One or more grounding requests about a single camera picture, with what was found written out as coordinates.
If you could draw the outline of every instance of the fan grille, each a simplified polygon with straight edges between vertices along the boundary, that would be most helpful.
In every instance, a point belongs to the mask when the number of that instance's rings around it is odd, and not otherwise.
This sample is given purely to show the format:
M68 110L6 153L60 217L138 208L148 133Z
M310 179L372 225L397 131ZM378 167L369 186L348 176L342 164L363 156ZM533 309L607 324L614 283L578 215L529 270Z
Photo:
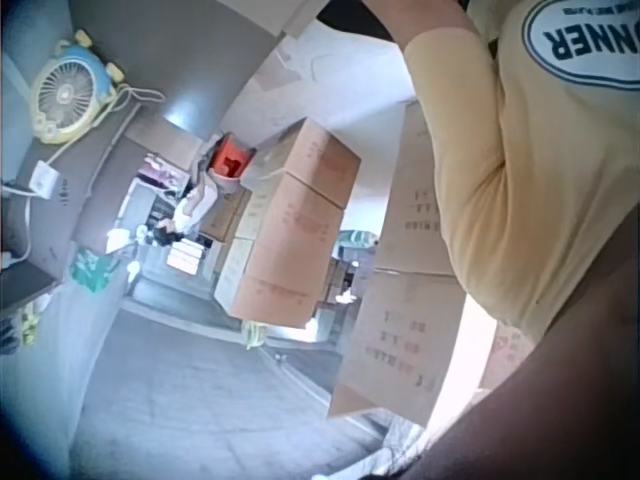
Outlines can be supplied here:
M77 61L57 65L38 93L38 110L58 129L77 123L89 110L94 84L91 72Z

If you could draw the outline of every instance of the window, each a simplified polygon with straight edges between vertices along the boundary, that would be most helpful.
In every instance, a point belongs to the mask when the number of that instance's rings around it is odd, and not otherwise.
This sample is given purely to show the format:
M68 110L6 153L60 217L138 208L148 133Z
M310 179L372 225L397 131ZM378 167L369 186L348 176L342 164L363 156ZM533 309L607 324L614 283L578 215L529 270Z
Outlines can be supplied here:
M204 247L191 240L182 239L174 243L167 257L167 265L189 275L198 273Z

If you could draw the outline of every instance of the red object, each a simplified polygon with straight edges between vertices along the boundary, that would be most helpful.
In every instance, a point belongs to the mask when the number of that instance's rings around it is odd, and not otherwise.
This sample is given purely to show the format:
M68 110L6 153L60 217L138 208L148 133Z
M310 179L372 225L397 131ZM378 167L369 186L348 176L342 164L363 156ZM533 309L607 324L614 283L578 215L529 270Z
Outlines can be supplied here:
M227 178L240 178L240 175L249 166L256 150L244 150L233 142L231 134L227 133L221 138L220 146L216 149L211 159L210 168Z

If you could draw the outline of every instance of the person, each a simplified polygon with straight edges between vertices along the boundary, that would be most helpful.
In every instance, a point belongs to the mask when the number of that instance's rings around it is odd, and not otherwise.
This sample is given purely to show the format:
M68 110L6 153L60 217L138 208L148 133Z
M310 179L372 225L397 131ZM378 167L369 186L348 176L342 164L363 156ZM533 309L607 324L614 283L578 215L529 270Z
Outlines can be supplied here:
M640 478L640 2L512 1L495 61L455 0L363 2L431 131L456 276L537 344L419 459L365 478Z
M158 222L153 231L158 245L164 247L182 240L196 229L213 207L218 198L218 186L211 175L211 169L209 172L201 172L196 187L176 206L173 218L164 218Z

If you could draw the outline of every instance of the electric fan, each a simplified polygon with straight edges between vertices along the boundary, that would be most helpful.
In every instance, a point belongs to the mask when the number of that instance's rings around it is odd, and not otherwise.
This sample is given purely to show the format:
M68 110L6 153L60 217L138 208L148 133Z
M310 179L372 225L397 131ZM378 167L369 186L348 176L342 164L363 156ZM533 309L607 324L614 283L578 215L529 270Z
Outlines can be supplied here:
M56 55L40 71L31 89L34 134L44 143L60 144L91 128L102 108L116 95L112 86L124 80L112 63L106 66L89 51L84 31L76 44L62 41Z

